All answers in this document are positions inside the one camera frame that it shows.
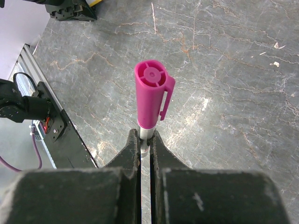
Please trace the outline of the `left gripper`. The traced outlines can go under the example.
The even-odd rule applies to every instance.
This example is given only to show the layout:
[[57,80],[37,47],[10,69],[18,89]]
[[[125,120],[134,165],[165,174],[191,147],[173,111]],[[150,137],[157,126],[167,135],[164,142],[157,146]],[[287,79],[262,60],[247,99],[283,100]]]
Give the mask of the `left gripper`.
[[85,0],[62,0],[61,5],[45,5],[56,21],[96,21],[97,15]]

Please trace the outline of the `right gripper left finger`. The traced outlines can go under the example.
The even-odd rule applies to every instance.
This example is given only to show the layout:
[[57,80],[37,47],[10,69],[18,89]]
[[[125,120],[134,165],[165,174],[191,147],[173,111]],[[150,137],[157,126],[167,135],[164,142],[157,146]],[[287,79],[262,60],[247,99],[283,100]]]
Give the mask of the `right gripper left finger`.
[[141,156],[137,131],[102,168],[21,172],[0,205],[3,224],[139,224]]

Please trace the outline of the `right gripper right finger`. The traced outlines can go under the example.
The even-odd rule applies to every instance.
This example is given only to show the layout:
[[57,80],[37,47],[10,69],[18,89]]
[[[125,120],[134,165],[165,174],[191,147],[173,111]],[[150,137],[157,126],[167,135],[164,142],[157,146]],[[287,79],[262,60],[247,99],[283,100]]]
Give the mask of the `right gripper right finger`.
[[150,140],[154,224],[288,224],[277,187],[261,172],[191,169],[163,143]]

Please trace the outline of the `white marker with magenta cap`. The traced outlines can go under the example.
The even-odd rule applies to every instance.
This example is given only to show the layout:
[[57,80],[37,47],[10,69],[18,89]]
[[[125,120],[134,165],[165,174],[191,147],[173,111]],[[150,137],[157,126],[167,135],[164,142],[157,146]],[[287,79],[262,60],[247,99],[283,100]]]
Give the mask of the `white marker with magenta cap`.
[[175,86],[175,79],[157,60],[139,62],[134,69],[138,137],[141,143],[141,158],[150,150],[147,141],[153,137],[158,120],[163,121]]

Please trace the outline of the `yellow framed whiteboard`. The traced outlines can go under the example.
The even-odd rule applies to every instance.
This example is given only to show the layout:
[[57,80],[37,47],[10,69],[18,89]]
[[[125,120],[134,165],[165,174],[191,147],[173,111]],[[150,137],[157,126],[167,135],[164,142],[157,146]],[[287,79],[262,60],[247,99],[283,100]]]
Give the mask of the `yellow framed whiteboard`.
[[86,0],[87,4],[88,4],[90,7],[93,7],[93,6],[97,5],[97,4],[100,3],[101,1],[103,1],[103,0]]

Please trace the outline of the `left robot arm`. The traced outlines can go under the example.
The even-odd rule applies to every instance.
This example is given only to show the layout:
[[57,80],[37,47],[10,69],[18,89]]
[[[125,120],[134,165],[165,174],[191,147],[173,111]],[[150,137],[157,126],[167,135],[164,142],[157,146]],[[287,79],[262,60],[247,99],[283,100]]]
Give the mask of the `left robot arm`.
[[[51,18],[56,21],[95,21],[97,16],[93,6],[99,0],[34,0],[44,5]],[[33,96],[22,96],[17,84],[17,76],[21,74],[33,85]],[[12,81],[0,80],[0,116],[16,123],[24,120],[45,121],[60,114],[60,109],[52,96],[45,96],[38,90],[33,78],[24,72],[13,75]]]

